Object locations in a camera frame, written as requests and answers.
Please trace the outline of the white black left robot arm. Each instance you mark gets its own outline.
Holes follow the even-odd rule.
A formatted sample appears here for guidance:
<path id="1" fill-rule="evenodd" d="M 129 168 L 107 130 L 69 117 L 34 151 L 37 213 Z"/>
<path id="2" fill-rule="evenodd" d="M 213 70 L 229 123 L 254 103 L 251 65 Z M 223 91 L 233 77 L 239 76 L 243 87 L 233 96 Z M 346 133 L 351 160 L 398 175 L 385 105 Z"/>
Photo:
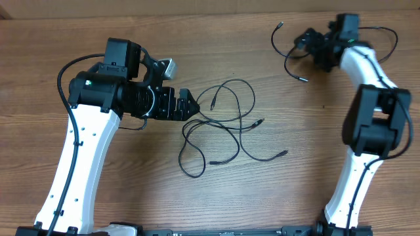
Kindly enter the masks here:
<path id="1" fill-rule="evenodd" d="M 190 91 L 163 85 L 175 77 L 171 58 L 157 60 L 140 45 L 110 38 L 96 64 L 79 72 L 61 94 L 68 112 L 68 128 L 56 174 L 26 235 L 142 235 L 140 225 L 112 222 L 95 229 L 98 183 L 109 145 L 124 114 L 148 121 L 186 121 L 200 107 Z"/>

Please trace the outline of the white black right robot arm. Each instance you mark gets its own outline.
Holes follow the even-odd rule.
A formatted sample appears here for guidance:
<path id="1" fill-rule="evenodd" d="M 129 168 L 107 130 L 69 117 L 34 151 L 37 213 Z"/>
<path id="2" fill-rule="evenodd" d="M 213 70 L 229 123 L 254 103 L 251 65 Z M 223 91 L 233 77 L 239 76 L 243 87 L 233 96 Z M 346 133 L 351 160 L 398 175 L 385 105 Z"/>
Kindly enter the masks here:
<path id="1" fill-rule="evenodd" d="M 312 235 L 372 235 L 371 227 L 358 224 L 369 185 L 381 164 L 401 156 L 413 140 L 411 94 L 386 76 L 373 47 L 359 39 L 361 29 L 357 14 L 342 13 L 328 33 L 309 28 L 294 40 L 317 66 L 339 67 L 357 89 L 341 133 L 345 163 Z"/>

